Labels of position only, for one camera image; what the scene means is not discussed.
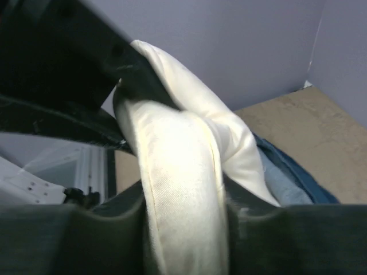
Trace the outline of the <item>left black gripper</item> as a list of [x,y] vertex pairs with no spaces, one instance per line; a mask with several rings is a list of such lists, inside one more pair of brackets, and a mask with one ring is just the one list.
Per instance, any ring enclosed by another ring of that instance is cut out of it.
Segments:
[[1,131],[132,154],[116,119],[100,108],[128,50],[84,1],[2,1]]

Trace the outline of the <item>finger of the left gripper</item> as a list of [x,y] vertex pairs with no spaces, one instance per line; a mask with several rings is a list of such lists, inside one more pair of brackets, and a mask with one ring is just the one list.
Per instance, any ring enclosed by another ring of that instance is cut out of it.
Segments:
[[117,87],[125,99],[151,100],[179,110],[146,57],[130,45],[115,47],[114,53],[118,59]]

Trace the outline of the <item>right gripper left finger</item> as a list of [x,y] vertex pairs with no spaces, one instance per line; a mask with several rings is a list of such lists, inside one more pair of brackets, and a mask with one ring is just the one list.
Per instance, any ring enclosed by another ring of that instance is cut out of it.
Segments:
[[158,274],[141,183],[86,210],[1,207],[2,274]]

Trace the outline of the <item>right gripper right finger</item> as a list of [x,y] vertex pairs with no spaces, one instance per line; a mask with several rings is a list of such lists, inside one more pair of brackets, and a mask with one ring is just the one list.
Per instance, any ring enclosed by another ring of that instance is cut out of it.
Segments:
[[366,273],[366,206],[275,207],[224,184],[231,274]]

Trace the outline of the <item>blue fish-print pillowcase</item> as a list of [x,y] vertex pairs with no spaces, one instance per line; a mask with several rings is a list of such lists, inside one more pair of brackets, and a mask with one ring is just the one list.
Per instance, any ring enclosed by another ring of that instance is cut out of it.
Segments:
[[265,183],[281,206],[339,204],[300,164],[268,140],[254,135]]

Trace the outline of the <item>white pillow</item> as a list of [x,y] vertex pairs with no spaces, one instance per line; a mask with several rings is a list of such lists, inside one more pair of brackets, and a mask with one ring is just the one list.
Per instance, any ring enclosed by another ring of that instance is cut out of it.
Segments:
[[120,129],[138,157],[151,248],[161,274],[228,274],[228,175],[277,206],[255,138],[197,76],[164,50],[135,40],[179,110],[114,95]]

